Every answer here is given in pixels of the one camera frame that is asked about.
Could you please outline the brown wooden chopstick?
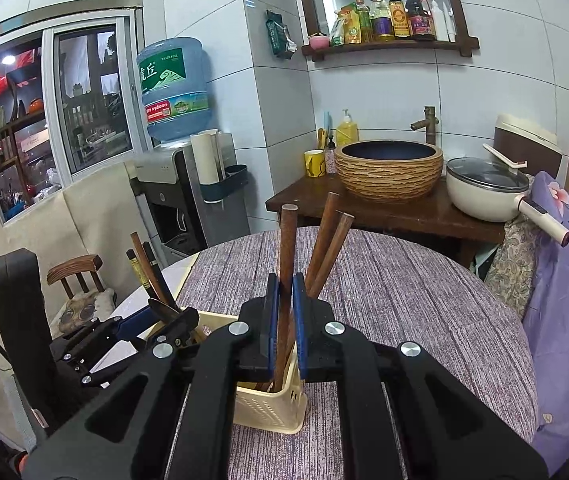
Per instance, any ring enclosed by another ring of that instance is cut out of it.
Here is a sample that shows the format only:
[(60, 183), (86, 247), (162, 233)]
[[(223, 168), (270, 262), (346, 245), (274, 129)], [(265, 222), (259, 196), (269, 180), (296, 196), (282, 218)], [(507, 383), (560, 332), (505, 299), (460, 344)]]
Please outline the brown wooden chopstick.
[(285, 368), (290, 353), (288, 339), (297, 226), (298, 206), (294, 204), (282, 205), (280, 209), (278, 328), (272, 392), (278, 392), (282, 389), (283, 377), (285, 377)]

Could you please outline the gold tipped black chopstick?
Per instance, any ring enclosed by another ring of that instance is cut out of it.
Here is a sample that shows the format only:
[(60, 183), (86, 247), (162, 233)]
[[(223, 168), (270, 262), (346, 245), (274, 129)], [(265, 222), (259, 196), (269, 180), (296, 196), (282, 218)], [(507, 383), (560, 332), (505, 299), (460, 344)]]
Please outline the gold tipped black chopstick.
[(126, 256), (139, 283), (150, 298), (161, 301), (162, 304), (179, 312), (175, 298), (172, 296), (170, 287), (168, 287), (165, 281), (151, 244), (144, 242), (142, 250), (142, 257), (137, 256), (134, 249), (128, 249), (126, 252)]

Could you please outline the thin brown chopstick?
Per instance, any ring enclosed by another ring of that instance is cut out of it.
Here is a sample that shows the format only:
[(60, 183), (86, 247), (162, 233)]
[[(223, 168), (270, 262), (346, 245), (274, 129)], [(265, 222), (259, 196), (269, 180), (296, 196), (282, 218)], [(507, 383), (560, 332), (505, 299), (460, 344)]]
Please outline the thin brown chopstick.
[(140, 283), (147, 289), (151, 298), (161, 301), (167, 307), (175, 308), (175, 299), (165, 281), (151, 244), (143, 242), (137, 232), (130, 234), (130, 238), (134, 245), (132, 250), (137, 261)]

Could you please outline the brown chopstick in basket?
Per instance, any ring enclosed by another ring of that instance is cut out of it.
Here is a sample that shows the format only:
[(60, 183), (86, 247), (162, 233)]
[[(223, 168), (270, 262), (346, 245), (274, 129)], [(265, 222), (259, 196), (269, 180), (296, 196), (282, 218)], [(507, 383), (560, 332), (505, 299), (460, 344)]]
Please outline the brown chopstick in basket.
[(323, 290), (328, 276), (335, 265), (335, 260), (337, 260), (339, 253), (341, 252), (344, 240), (347, 238), (347, 234), (349, 234), (354, 219), (355, 217), (353, 214), (341, 212), (338, 225), (333, 233), (323, 263), (321, 263), (321, 267), (316, 274), (316, 278), (307, 291), (309, 297), (317, 298)]
[(327, 195), (325, 208), (323, 215), (321, 216), (321, 225), (319, 226), (314, 244), (312, 258), (311, 261), (309, 261), (309, 266), (307, 267), (305, 275), (305, 287), (308, 294), (311, 293), (311, 288), (314, 285), (316, 276), (323, 264), (326, 252), (332, 241), (333, 233), (337, 228), (339, 199), (339, 193), (329, 192)]

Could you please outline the wooden chair with cushion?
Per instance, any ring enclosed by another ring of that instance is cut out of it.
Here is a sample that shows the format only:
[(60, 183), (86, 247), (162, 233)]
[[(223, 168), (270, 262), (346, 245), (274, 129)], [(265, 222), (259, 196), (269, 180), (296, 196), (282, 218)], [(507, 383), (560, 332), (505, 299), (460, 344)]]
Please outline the wooden chair with cushion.
[(92, 321), (106, 321), (115, 310), (116, 293), (106, 287), (99, 271), (103, 266), (98, 255), (72, 258), (47, 273), (47, 284), (60, 284), (66, 300), (49, 323), (53, 339), (68, 335)]

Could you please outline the cream plastic utensil basket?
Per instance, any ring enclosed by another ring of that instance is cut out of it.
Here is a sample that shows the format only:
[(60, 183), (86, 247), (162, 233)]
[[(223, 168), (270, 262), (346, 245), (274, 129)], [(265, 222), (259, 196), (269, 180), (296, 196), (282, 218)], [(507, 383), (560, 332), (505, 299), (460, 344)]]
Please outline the cream plastic utensil basket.
[[(196, 326), (196, 339), (190, 337), (188, 344), (201, 342), (214, 330), (237, 321), (237, 316), (199, 311), (199, 324)], [(160, 337), (166, 323), (156, 322), (141, 333), (142, 339), (153, 342)], [(304, 393), (304, 380), (300, 376), (297, 347), (293, 347), (286, 367), (282, 389), (271, 391), (257, 390), (253, 382), (238, 382), (234, 424), (260, 429), (278, 434), (296, 434), (304, 424), (307, 396)]]

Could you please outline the grey water dispenser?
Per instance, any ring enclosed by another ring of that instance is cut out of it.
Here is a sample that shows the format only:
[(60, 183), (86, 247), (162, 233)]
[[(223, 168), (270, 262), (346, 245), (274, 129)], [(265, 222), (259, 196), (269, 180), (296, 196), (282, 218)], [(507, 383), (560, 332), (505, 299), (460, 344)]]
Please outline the grey water dispenser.
[[(229, 133), (219, 133), (225, 168), (237, 163)], [(250, 233), (243, 191), (204, 203), (189, 139), (161, 144), (132, 162), (132, 188), (147, 204), (151, 244), (172, 264)]]

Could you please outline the yellow mug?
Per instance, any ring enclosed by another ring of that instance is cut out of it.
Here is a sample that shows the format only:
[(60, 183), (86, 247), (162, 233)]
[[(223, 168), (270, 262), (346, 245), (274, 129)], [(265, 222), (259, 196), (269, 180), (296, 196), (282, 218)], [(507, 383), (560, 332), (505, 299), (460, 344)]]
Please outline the yellow mug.
[(319, 178), (326, 174), (325, 152), (309, 150), (304, 152), (305, 174), (309, 178)]

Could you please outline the woven pattern basin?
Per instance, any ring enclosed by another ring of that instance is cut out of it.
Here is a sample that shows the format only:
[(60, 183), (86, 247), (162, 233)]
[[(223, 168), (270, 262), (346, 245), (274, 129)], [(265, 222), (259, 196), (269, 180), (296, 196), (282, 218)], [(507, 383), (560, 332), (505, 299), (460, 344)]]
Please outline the woven pattern basin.
[(428, 143), (359, 141), (338, 148), (335, 163), (347, 191), (383, 203), (428, 195), (441, 178), (444, 156)]

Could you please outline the yellow soap bottle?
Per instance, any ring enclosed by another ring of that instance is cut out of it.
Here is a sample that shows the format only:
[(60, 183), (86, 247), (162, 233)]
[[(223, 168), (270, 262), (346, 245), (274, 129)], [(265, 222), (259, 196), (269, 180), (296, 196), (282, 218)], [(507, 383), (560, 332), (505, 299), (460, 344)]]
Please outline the yellow soap bottle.
[(344, 108), (342, 122), (335, 127), (335, 144), (338, 148), (342, 148), (342, 146), (358, 141), (358, 125), (352, 119), (349, 110)]

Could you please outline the cream frying pan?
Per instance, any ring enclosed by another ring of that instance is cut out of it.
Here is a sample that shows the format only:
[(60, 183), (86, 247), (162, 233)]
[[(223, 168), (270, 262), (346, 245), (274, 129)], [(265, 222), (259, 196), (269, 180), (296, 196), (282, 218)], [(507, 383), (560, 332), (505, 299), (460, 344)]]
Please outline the cream frying pan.
[(514, 162), (484, 143), (492, 160), (478, 157), (451, 158), (445, 182), (452, 203), (464, 214), (486, 222), (505, 223), (523, 214), (561, 247), (569, 244), (569, 230), (531, 196), (531, 182)]

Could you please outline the yellow oil bottle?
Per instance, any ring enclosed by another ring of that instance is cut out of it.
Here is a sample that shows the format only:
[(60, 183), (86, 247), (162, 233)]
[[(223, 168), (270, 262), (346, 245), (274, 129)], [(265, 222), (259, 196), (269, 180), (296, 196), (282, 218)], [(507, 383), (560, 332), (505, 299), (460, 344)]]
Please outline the yellow oil bottle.
[(404, 1), (389, 0), (389, 9), (395, 37), (408, 39), (411, 36), (411, 26), (408, 23)]

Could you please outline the dark teal wall holder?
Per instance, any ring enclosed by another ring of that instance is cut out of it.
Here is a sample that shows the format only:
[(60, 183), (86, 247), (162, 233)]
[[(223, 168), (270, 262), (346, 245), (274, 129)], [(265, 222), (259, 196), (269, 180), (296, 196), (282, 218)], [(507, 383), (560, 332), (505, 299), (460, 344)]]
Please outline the dark teal wall holder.
[(200, 191), (204, 203), (216, 204), (228, 196), (241, 191), (249, 182), (246, 165), (232, 165), (225, 168), (225, 178), (212, 184), (201, 184)]

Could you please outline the window with white frame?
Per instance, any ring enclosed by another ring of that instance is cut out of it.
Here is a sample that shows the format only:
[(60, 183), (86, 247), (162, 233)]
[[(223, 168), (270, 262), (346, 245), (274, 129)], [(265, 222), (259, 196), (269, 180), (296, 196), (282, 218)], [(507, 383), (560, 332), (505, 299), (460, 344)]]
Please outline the window with white frame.
[(0, 220), (148, 151), (138, 6), (45, 9), (0, 24)]

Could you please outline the wooden wall shelf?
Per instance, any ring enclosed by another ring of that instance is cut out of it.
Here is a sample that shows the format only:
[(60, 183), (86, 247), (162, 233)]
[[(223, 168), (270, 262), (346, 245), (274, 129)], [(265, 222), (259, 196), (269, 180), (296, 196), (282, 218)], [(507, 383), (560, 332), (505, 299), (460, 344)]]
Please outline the wooden wall shelf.
[(314, 62), (332, 54), (391, 49), (456, 51), (464, 58), (480, 49), (470, 35), (461, 0), (422, 0), (435, 40), (397, 39), (389, 0), (301, 0), (307, 32), (303, 55)]

